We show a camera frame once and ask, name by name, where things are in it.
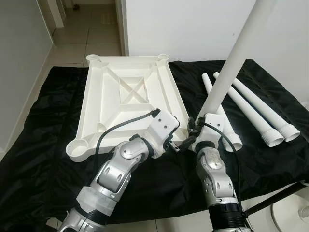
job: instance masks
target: black cable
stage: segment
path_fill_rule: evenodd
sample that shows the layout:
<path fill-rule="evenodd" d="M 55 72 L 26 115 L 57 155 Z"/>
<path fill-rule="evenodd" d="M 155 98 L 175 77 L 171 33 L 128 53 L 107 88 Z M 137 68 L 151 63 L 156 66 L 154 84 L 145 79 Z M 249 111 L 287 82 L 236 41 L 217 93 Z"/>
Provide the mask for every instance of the black cable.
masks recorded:
<path fill-rule="evenodd" d="M 236 192 L 236 196 L 238 198 L 238 202 L 239 202 L 239 209 L 240 209 L 240 212 L 241 214 L 244 216 L 245 218 L 245 222 L 246 222 L 246 226 L 248 228 L 251 228 L 251 230 L 253 231 L 252 227 L 249 226 L 248 222 L 247 222 L 247 218 L 248 216 L 246 215 L 246 213 L 244 212 L 242 206 L 241 206 L 241 195 L 240 195 L 240 176 L 241 176 L 241 171 L 240 171 L 240 162 L 239 162 L 239 159 L 238 159 L 238 156 L 237 156 L 237 153 L 236 153 L 236 149 L 233 145 L 233 143 L 229 140 L 229 138 L 223 134 L 219 129 L 215 128 L 214 126 L 208 124 L 208 123 L 205 123 L 205 122 L 202 122 L 202 124 L 206 127 L 209 127 L 211 129 L 213 129 L 214 131 L 216 131 L 217 133 L 219 133 L 223 138 L 225 138 L 225 140 L 228 142 L 228 144 L 231 146 L 232 150 L 233 150 L 233 153 L 235 154 L 235 157 L 236 157 L 236 161 L 237 161 L 237 186 L 238 186 L 238 189 L 237 189 L 237 192 Z"/>
<path fill-rule="evenodd" d="M 106 161 L 108 161 L 108 160 L 110 160 L 110 159 L 112 158 L 113 152 L 114 152 L 115 148 L 116 148 L 116 147 L 113 147 L 112 150 L 110 150 L 110 151 L 107 153 L 105 159 L 101 162 L 100 165 L 104 164 Z"/>
<path fill-rule="evenodd" d="M 149 113 L 147 113 L 147 114 L 145 114 L 145 115 L 142 115 L 142 116 L 140 116 L 140 117 L 136 117 L 136 118 L 130 119 L 130 120 L 125 121 L 125 122 L 122 122 L 122 123 L 119 123 L 118 125 L 113 126 L 113 127 L 109 128 L 109 129 L 107 129 L 106 131 L 104 131 L 104 133 L 99 137 L 98 142 L 97 142 L 97 146 L 96 146 L 96 152 L 95 152 L 95 158 L 94 158 L 94 166 L 93 166 L 93 169 L 94 169 L 93 171 L 94 171 L 94 173 L 96 173 L 96 172 L 98 171 L 98 152 L 99 152 L 99 149 L 100 149 L 100 144 L 101 144 L 103 138 L 104 138 L 109 132 L 111 132 L 111 131 L 113 131 L 114 129 L 117 129 L 117 128 L 119 128 L 119 127 L 122 127 L 122 126 L 124 126 L 124 125 L 126 125 L 126 124 L 129 124 L 129 123 L 131 123 L 131 122 L 135 122 L 135 121 L 141 120 L 141 119 L 143 119 L 143 118 L 146 118 L 146 117 L 152 115 L 153 113 L 156 113 L 157 111 L 158 111 L 158 109 L 157 109 L 157 110 L 152 110 L 151 112 L 149 112 Z"/>

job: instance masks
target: floor tile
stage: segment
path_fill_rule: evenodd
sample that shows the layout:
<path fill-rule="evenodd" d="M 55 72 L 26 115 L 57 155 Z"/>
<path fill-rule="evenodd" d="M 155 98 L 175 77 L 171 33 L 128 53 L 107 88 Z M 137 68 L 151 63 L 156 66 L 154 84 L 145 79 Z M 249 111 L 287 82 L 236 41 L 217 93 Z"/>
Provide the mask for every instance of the floor tile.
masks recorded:
<path fill-rule="evenodd" d="M 208 210 L 181 217 L 156 220 L 158 232 L 205 232 L 212 231 Z"/>
<path fill-rule="evenodd" d="M 104 232 L 157 232 L 155 220 L 108 225 Z"/>
<path fill-rule="evenodd" d="M 270 206 L 250 215 L 249 222 L 255 232 L 279 232 L 272 219 Z"/>
<path fill-rule="evenodd" d="M 84 62 L 86 44 L 66 44 L 53 48 L 49 63 L 78 64 Z"/>
<path fill-rule="evenodd" d="M 116 4 L 93 4 L 91 5 L 92 10 L 104 9 L 104 10 L 116 10 Z"/>
<path fill-rule="evenodd" d="M 57 229 L 57 226 L 59 225 L 59 221 L 58 221 L 57 218 L 52 217 L 52 218 L 48 219 L 46 224 L 50 227 Z"/>
<path fill-rule="evenodd" d="M 0 151 L 0 161 L 3 159 L 4 156 L 5 156 L 5 152 L 4 151 Z"/>
<path fill-rule="evenodd" d="M 116 10 L 93 9 L 89 26 L 95 28 L 108 24 L 117 24 Z"/>
<path fill-rule="evenodd" d="M 296 192 L 295 194 L 309 201 L 309 187 L 305 187 L 302 190 Z"/>
<path fill-rule="evenodd" d="M 89 43 L 86 46 L 85 57 L 89 54 L 97 54 L 99 56 L 120 56 L 119 43 Z"/>
<path fill-rule="evenodd" d="M 110 43 L 118 42 L 118 25 L 102 25 L 100 27 L 89 28 L 87 43 Z"/>
<path fill-rule="evenodd" d="M 62 221 L 58 220 L 58 227 L 57 227 L 57 229 L 60 229 L 61 225 L 62 225 Z"/>
<path fill-rule="evenodd" d="M 88 35 L 88 23 L 72 22 L 64 28 L 56 28 L 53 39 L 56 45 L 59 44 L 85 44 Z"/>
<path fill-rule="evenodd" d="M 66 9 L 66 18 L 87 18 L 91 16 L 92 5 L 79 5 L 80 8 L 78 10 L 73 10 L 73 8 Z"/>

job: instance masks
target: black stand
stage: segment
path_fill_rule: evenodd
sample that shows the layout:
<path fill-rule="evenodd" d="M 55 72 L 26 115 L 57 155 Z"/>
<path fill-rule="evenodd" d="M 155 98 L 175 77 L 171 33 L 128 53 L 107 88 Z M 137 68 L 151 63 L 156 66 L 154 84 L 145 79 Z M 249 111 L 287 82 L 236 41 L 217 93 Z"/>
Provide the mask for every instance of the black stand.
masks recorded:
<path fill-rule="evenodd" d="M 262 201 L 261 203 L 251 207 L 250 209 L 246 210 L 246 214 L 249 216 L 251 214 L 254 214 L 255 212 L 266 208 L 267 206 L 276 203 L 278 201 L 280 201 L 281 199 L 290 196 L 291 194 L 304 189 L 305 187 L 307 187 L 306 185 L 297 182 L 293 185 L 291 185 L 290 187 L 287 187 L 286 189 L 282 190 L 281 192 L 278 192 L 277 194 L 273 195 L 272 197 L 266 199 L 265 201 Z"/>

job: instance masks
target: tiled floor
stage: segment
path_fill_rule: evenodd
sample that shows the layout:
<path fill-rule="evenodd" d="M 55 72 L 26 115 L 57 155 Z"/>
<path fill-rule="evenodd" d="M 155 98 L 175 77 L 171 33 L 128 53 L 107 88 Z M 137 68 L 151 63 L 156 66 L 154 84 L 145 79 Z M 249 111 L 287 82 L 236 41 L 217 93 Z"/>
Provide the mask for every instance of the tiled floor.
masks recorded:
<path fill-rule="evenodd" d="M 120 56 L 118 26 L 115 5 L 81 5 L 80 10 L 66 10 L 65 28 L 56 29 L 53 38 L 56 47 L 48 58 L 44 71 L 47 77 L 52 66 L 87 67 L 85 56 Z M 245 209 L 264 200 L 261 196 L 246 200 Z M 279 232 L 271 219 L 270 207 L 250 217 L 256 232 Z M 61 222 L 53 218 L 48 225 L 56 228 Z M 211 232 L 208 211 L 182 217 L 118 224 L 108 226 L 106 232 Z"/>
<path fill-rule="evenodd" d="M 48 63 L 52 66 L 87 67 L 85 56 L 120 56 L 116 8 L 111 5 L 80 5 L 66 9 L 64 28 L 53 33 L 55 47 Z"/>

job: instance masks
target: white plastic table top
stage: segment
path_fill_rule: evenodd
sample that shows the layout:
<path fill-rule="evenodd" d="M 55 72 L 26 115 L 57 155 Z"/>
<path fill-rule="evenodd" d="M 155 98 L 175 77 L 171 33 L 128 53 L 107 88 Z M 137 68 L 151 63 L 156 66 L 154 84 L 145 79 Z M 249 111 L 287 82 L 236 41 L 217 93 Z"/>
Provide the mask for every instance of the white plastic table top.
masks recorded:
<path fill-rule="evenodd" d="M 153 57 L 99 57 L 88 55 L 89 71 L 76 138 L 66 147 L 75 162 L 95 153 L 98 138 L 108 128 L 159 108 L 180 122 L 172 141 L 187 137 L 188 114 L 170 72 L 168 55 Z M 104 137 L 99 152 L 142 135 L 152 117 L 127 124 Z"/>

